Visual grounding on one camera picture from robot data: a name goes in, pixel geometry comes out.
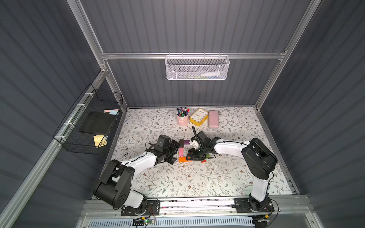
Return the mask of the brown block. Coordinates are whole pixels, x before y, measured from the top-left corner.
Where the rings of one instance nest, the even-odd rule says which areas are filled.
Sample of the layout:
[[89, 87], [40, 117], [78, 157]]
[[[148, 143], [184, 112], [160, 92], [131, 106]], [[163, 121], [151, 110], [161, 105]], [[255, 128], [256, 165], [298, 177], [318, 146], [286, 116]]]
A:
[[179, 147], [180, 148], [183, 148], [184, 147], [184, 140], [180, 139], [179, 140], [179, 144], [180, 144]]

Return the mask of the orange block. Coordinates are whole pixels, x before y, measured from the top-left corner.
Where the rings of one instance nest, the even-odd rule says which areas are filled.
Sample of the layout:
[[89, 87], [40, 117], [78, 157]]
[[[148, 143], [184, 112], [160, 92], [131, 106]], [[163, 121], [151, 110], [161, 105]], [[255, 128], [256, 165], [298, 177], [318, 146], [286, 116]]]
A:
[[189, 160], [189, 159], [187, 159], [186, 157], [179, 157], [179, 158], [178, 158], [178, 161], [179, 161], [179, 162], [192, 162], [192, 160]]

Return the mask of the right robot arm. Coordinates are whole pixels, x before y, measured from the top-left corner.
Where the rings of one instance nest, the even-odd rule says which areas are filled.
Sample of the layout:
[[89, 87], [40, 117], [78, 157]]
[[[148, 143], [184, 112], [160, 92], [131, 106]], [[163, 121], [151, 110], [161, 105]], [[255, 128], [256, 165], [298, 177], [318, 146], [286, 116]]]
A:
[[204, 132], [194, 133], [190, 144], [193, 146], [187, 153], [188, 161], [204, 161], [209, 154], [228, 154], [242, 158], [253, 175], [252, 190], [248, 197], [236, 199], [234, 207], [238, 213], [275, 211], [268, 189], [277, 158], [273, 152], [258, 138], [248, 142], [236, 142], [219, 137], [211, 139]]

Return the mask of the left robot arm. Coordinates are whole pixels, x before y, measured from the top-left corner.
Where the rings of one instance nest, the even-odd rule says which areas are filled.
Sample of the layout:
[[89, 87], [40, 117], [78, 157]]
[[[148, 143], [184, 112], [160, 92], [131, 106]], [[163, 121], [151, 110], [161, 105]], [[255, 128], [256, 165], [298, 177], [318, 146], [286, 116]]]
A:
[[174, 164], [180, 143], [166, 135], [160, 135], [141, 155], [125, 160], [111, 160], [103, 170], [93, 195], [117, 210], [125, 207], [138, 214], [147, 207], [147, 197], [132, 189], [136, 175], [160, 163]]

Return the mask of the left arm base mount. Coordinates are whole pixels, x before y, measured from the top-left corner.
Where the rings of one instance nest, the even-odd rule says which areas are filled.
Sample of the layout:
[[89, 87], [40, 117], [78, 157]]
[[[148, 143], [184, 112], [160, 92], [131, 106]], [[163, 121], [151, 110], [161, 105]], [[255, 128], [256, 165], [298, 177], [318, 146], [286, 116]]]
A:
[[160, 213], [160, 204], [161, 201], [159, 199], [146, 199], [142, 201], [142, 204], [139, 208], [123, 206], [121, 210], [121, 216], [156, 216]]

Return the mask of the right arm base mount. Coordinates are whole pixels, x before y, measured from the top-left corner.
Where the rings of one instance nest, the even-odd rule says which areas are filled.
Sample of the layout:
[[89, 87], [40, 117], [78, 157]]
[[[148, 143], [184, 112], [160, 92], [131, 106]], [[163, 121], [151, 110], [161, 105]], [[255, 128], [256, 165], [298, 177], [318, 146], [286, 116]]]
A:
[[272, 213], [275, 211], [272, 200], [269, 197], [266, 197], [262, 202], [250, 197], [235, 198], [234, 207], [237, 213]]

